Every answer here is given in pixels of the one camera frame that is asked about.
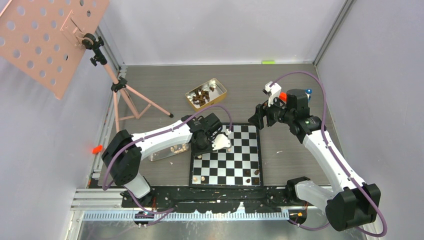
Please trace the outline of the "black white chessboard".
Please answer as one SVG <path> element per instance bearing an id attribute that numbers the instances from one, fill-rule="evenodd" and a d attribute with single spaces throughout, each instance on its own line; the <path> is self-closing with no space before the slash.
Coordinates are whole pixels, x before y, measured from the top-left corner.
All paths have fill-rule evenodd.
<path id="1" fill-rule="evenodd" d="M 261 188 L 263 164 L 260 132 L 252 124 L 235 123 L 231 138 L 232 147 L 192 157 L 188 185 L 197 188 Z M 259 184 L 253 184 L 259 178 Z"/>

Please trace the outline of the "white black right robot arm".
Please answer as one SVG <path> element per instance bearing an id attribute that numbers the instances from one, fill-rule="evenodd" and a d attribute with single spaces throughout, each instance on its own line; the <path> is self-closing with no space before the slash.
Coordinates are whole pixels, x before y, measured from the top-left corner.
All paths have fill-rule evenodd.
<path id="1" fill-rule="evenodd" d="M 373 223 L 381 191 L 367 184 L 348 166 L 331 141 L 325 124 L 310 114 L 309 95 L 302 89 L 290 89 L 285 97 L 280 90 L 264 89 L 268 99 L 255 107 L 248 119 L 259 130 L 275 123 L 289 126 L 290 132 L 313 155 L 328 178 L 331 189 L 302 176 L 287 181 L 285 198 L 291 205 L 307 202 L 325 214 L 329 225 L 338 232 Z"/>

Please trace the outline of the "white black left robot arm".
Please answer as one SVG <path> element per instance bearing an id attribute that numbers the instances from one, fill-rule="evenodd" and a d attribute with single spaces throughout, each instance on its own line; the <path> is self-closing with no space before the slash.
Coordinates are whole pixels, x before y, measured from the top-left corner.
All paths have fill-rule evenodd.
<path id="1" fill-rule="evenodd" d="M 139 172 L 142 160 L 183 144 L 190 145 L 191 154 L 195 157 L 229 149 L 232 146 L 229 135 L 230 131 L 224 129 L 214 113 L 206 117 L 186 115 L 174 124 L 145 133 L 119 131 L 101 159 L 113 182 L 131 191 L 135 202 L 141 207 L 148 207 L 154 197 L 150 184 Z"/>

